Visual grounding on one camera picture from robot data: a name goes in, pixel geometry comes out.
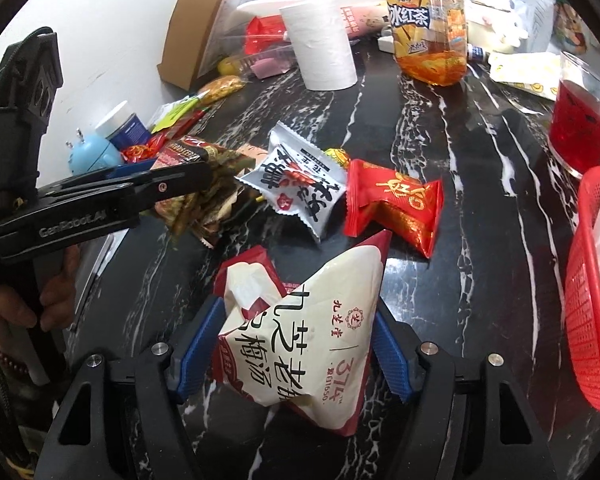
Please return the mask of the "left hand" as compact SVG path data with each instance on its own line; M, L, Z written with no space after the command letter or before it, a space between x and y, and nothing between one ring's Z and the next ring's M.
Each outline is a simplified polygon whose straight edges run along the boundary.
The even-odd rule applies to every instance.
M51 278L43 288L41 316L37 316L12 288L0 285L0 328L9 324L32 328L37 322L41 322L42 330L68 327L73 320L76 271L80 260L78 246L65 250L61 274Z

